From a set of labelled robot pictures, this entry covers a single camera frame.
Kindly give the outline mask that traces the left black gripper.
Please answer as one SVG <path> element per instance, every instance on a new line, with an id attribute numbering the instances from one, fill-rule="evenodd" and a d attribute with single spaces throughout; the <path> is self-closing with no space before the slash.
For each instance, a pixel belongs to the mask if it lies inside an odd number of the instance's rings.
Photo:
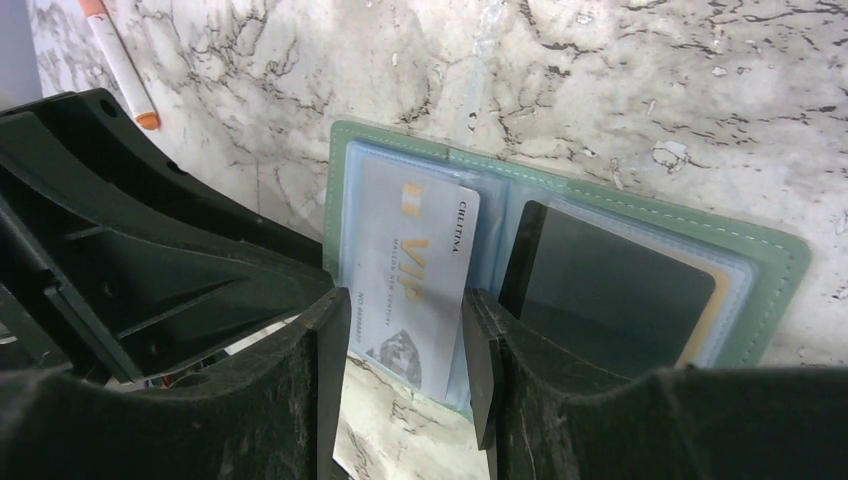
<path id="1" fill-rule="evenodd" d="M 1 321 L 39 365 L 169 374 L 330 287 L 321 268 L 140 203 L 34 114 L 1 120 Z"/>

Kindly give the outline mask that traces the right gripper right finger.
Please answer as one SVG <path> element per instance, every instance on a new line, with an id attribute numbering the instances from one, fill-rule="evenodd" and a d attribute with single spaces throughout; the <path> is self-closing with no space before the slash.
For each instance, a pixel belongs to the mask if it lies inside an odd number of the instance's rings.
<path id="1" fill-rule="evenodd" d="M 843 368 L 609 373 L 488 291 L 461 317 L 478 447 L 493 479 L 843 479 Z"/>

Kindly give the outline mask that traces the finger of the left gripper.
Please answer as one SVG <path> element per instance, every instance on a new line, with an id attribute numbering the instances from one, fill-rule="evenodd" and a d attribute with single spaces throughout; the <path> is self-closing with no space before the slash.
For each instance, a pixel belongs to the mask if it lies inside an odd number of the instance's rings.
<path id="1" fill-rule="evenodd" d="M 322 266 L 322 245 L 265 218 L 182 170 L 103 88 L 1 110 L 32 113 L 88 169 L 147 207 L 229 240 Z"/>

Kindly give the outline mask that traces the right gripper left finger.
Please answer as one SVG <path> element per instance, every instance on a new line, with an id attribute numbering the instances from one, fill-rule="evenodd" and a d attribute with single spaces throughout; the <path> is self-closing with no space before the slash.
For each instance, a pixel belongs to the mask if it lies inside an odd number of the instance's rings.
<path id="1" fill-rule="evenodd" d="M 167 389 L 117 392 L 49 371 L 1 377 L 5 479 L 343 479 L 333 451 L 351 302 L 328 292 L 285 327 Z"/>

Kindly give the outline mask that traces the black credit card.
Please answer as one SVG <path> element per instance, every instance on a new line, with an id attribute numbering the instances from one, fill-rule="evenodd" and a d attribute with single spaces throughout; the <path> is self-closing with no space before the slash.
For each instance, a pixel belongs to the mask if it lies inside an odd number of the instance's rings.
<path id="1" fill-rule="evenodd" d="M 499 302 L 567 352 L 636 377 L 675 366 L 715 289 L 704 264 L 640 232 L 529 201 Z"/>

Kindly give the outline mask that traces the silver VIP credit card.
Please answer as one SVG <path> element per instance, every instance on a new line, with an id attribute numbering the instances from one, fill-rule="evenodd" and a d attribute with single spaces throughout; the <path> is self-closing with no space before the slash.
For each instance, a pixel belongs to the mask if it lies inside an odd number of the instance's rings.
<path id="1" fill-rule="evenodd" d="M 351 348 L 420 392 L 447 396 L 479 194 L 408 165 L 358 160 L 344 282 Z"/>

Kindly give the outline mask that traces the green card holder wallet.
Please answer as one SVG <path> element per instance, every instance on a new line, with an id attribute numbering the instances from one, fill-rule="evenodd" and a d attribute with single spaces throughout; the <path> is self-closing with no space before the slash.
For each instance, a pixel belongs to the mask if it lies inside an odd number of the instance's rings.
<path id="1" fill-rule="evenodd" d="M 524 206 L 538 201 L 578 217 L 640 232 L 718 266 L 730 289 L 699 367 L 757 364 L 806 273 L 811 252 L 800 238 L 719 215 L 635 196 L 608 187 L 558 176 L 531 167 L 459 150 L 353 121 L 331 128 L 330 169 L 323 263 L 334 281 L 344 282 L 344 256 L 351 246 L 353 196 L 358 160 L 372 154 L 455 182 L 479 194 L 480 207 L 466 288 L 481 288 L 499 299 Z M 464 329 L 459 322 L 447 396 L 434 399 L 410 386 L 369 357 L 358 356 L 400 380 L 414 392 L 464 416 L 471 413 Z"/>

